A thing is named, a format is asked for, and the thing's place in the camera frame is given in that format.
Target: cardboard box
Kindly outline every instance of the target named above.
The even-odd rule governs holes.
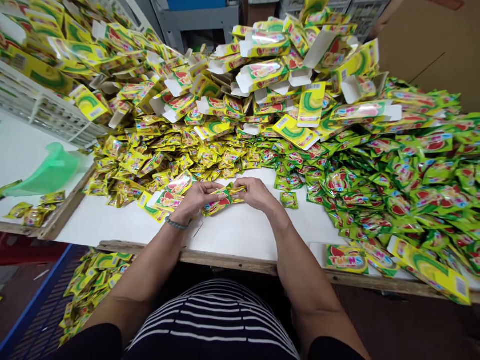
[[[378,37],[380,68],[427,92],[462,93],[464,110],[475,112],[480,1],[459,5],[454,0],[404,0]]]

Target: plastic crate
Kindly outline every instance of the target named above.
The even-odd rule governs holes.
[[[327,6],[333,12],[346,14],[351,3],[352,0],[330,0]]]
[[[86,246],[69,245],[14,328],[0,345],[3,360],[47,360],[57,350],[64,330],[59,327],[65,306],[63,297]]]
[[[351,15],[351,23],[358,24],[355,36],[361,42],[369,36],[372,28],[379,20],[390,0],[354,0],[348,9]]]
[[[304,6],[305,0],[281,0],[281,7],[284,9],[297,9]]]
[[[151,28],[136,0],[92,2],[101,4],[110,13],[115,11],[129,18],[133,30],[144,32]],[[90,122],[76,106],[1,61],[0,113],[79,148],[94,144],[96,137],[108,130]]]
[[[295,6],[295,7],[283,7],[280,6],[279,12],[279,19],[284,20],[287,17],[287,14],[293,15],[294,17],[298,18],[300,16],[300,12],[302,11],[302,6]]]

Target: bracelet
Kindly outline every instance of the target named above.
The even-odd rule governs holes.
[[[172,220],[170,220],[170,215],[168,215],[165,219],[165,222],[171,226],[173,226],[174,228],[177,228],[177,229],[180,229],[180,230],[187,230],[189,228],[189,226],[183,226],[183,225],[180,225],[179,223],[176,223]]]

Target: red object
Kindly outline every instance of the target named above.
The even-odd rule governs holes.
[[[0,232],[0,266],[56,263],[68,244]]]

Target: blue crate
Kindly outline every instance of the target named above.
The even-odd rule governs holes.
[[[63,297],[86,246],[69,245],[0,344],[2,360],[48,360],[59,347],[64,330],[59,327],[65,306],[73,296]]]
[[[169,11],[190,11],[200,9],[217,9],[227,6],[227,0],[168,0]]]

